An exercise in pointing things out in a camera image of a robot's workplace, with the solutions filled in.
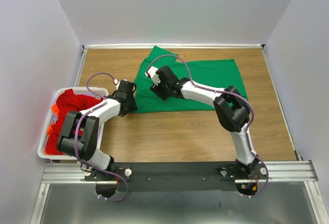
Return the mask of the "green t-shirt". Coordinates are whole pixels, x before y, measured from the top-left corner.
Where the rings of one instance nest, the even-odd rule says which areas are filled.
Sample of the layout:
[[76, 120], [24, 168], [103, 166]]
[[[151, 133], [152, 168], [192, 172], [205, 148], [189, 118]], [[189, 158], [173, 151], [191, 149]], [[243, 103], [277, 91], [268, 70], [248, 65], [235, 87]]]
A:
[[[207, 104], [193, 100], [169, 97], [163, 101], [150, 91], [153, 82], [146, 77], [145, 71], [154, 59], [164, 54], [169, 55], [169, 57], [163, 57], [157, 60], [153, 64], [154, 67], [160, 68], [162, 66], [169, 66], [179, 79], [189, 76], [185, 65], [173, 57], [175, 53], [157, 46], [153, 47], [149, 56], [141, 63], [134, 80], [134, 83], [137, 85], [135, 101], [138, 108], [135, 113], [214, 110], [213, 107]], [[197, 84], [204, 84], [217, 88], [234, 86], [245, 99], [248, 98], [242, 76], [234, 59], [192, 61], [188, 62], [187, 65], [191, 70], [192, 79]]]

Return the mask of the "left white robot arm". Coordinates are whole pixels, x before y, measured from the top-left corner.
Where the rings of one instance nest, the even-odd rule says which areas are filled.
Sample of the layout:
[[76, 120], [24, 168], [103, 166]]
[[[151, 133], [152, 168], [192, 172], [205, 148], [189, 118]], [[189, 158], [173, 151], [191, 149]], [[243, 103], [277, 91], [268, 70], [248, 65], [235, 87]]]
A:
[[134, 92], [137, 85], [121, 80], [112, 95], [101, 103], [83, 111], [69, 111], [64, 119], [57, 150], [75, 157], [96, 169], [102, 180], [109, 180], [115, 172], [114, 158], [97, 147], [100, 127], [109, 119], [137, 110]]

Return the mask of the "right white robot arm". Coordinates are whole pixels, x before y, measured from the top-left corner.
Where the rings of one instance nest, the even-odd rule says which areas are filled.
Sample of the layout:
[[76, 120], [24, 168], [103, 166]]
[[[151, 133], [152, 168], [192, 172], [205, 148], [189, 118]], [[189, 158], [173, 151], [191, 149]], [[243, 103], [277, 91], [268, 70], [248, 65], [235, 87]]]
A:
[[175, 97], [194, 100], [215, 109], [220, 125], [232, 137], [236, 150], [236, 172], [244, 179], [255, 173], [260, 162], [251, 142], [249, 127], [254, 111], [237, 88], [216, 88], [198, 84], [192, 77], [179, 79], [168, 66], [149, 67], [145, 75], [153, 81], [150, 90], [162, 100]]

